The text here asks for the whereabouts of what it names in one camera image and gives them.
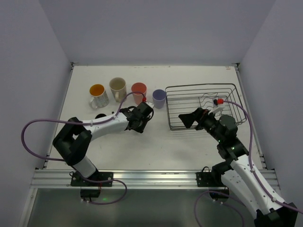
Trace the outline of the lavender plastic cup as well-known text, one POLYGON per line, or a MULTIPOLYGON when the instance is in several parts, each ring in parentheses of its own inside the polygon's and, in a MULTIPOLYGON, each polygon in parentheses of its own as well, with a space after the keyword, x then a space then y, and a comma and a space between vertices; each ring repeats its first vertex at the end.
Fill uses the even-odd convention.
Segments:
POLYGON ((166 92, 162 89, 157 89, 152 94, 154 107, 161 109, 166 101, 166 92))

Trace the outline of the pink plastic cup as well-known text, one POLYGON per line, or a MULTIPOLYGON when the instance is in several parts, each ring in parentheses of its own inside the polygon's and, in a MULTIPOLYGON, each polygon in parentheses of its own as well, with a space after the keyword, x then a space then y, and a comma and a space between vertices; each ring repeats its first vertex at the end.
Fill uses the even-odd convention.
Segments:
POLYGON ((147 86, 142 82, 137 82, 132 85, 131 91, 133 93, 135 103, 139 105, 146 96, 147 86))

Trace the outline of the beige patterned mug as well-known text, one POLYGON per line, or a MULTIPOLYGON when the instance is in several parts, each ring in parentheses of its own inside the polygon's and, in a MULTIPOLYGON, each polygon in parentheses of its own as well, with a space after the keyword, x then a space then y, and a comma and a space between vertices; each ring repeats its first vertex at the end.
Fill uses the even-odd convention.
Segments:
POLYGON ((116 102, 121 102, 126 97, 126 81, 123 78, 113 78, 109 86, 116 102))

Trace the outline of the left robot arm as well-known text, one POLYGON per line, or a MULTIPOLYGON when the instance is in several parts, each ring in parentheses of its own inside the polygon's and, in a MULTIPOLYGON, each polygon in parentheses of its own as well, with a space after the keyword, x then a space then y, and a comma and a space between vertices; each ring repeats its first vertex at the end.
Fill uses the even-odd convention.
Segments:
POLYGON ((143 133, 148 121, 153 117, 154 104, 142 101, 138 106, 122 108, 109 116, 91 121, 80 121, 73 117, 62 127, 53 140, 53 146, 64 162, 81 176, 100 181, 95 165, 86 156, 90 142, 116 132, 133 130, 143 133))

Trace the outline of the white floral mug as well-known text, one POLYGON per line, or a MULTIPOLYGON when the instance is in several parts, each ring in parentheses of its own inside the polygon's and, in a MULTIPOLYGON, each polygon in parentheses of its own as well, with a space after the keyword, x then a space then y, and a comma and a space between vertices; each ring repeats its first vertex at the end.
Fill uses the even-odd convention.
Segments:
POLYGON ((109 104, 109 98, 103 85, 95 84, 91 86, 89 94, 91 96, 89 105, 92 109, 103 108, 109 104))

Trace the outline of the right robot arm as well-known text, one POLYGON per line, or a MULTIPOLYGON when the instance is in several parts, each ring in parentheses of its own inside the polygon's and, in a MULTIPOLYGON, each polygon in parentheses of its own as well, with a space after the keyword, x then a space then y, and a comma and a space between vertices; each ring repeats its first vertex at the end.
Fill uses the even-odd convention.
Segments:
POLYGON ((238 127, 232 116, 222 115, 216 119, 214 110, 197 108, 178 117, 186 128, 196 122, 196 130, 207 131, 218 142, 217 149, 224 161, 213 166, 211 174, 246 206, 255 226, 295 226, 296 206, 287 204, 255 167, 250 152, 237 138, 238 127))

